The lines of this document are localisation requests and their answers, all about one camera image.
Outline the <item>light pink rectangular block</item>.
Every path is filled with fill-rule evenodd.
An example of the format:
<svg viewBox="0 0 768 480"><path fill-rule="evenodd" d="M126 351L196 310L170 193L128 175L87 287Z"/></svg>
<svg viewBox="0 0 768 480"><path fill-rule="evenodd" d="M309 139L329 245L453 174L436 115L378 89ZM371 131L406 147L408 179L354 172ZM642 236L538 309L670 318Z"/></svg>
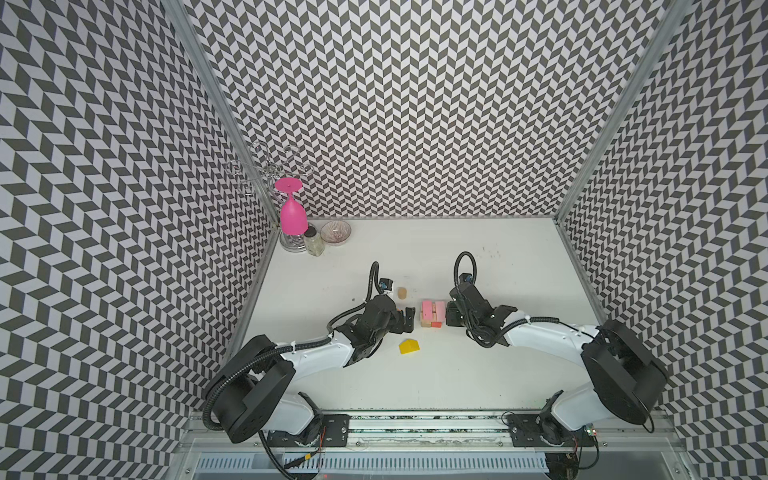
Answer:
<svg viewBox="0 0 768 480"><path fill-rule="evenodd" d="M446 322L446 302L435 301L433 303L433 306L434 306L434 319L432 320L432 322L444 324Z"/></svg>

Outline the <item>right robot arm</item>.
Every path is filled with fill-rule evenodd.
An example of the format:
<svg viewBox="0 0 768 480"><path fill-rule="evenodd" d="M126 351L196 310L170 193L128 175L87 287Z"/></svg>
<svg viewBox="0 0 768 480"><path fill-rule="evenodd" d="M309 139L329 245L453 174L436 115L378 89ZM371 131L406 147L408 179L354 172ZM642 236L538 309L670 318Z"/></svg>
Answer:
<svg viewBox="0 0 768 480"><path fill-rule="evenodd" d="M556 317L530 316L508 305L493 307L469 281L450 291L446 319L461 326L479 346L537 350L585 369L589 381L559 390L536 414L539 438L560 446L596 421L617 418L643 426L661 397L669 373L625 324L568 324Z"/></svg>

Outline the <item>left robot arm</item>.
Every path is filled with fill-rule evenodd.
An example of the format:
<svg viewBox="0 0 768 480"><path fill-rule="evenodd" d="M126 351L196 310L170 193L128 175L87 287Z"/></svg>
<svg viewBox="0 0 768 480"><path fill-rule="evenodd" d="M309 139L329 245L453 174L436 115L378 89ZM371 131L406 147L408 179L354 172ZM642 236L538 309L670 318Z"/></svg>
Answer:
<svg viewBox="0 0 768 480"><path fill-rule="evenodd" d="M411 333L414 318L414 309L402 311L390 295L379 294L335 318L321 338L277 344L253 337L205 387L205 428L225 432L235 444L268 432L314 442L324 414L308 394L291 393L291 384L371 357L386 335Z"/></svg>

